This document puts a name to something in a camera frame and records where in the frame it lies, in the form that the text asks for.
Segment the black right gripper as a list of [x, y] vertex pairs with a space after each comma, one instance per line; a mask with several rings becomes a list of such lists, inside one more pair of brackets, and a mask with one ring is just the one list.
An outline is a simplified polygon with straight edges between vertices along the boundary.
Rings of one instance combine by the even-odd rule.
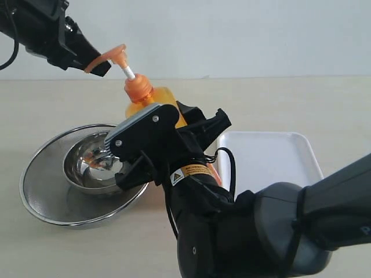
[[231, 126], [222, 109], [218, 109], [214, 117], [206, 119], [200, 108], [187, 106], [180, 101], [176, 103], [188, 126], [175, 127], [128, 160], [119, 158], [129, 163], [128, 170], [115, 175], [121, 189], [128, 190], [148, 182], [160, 185], [165, 182], [170, 171], [182, 163], [192, 159], [204, 162], [204, 151]]

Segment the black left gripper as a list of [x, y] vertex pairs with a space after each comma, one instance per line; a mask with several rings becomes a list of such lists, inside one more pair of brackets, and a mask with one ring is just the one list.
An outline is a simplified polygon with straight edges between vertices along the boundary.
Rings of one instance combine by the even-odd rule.
[[101, 53], [66, 10], [68, 1], [1, 1], [1, 33], [63, 70], [84, 71]]

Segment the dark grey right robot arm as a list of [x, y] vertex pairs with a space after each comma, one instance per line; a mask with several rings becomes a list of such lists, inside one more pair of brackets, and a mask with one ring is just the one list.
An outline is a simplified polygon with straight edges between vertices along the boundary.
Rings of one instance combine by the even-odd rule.
[[106, 150], [129, 168], [122, 189], [163, 187], [183, 277], [299, 277], [321, 272], [340, 247], [370, 242], [370, 156], [304, 188], [224, 189], [205, 150], [230, 126], [219, 109], [153, 103], [110, 131]]

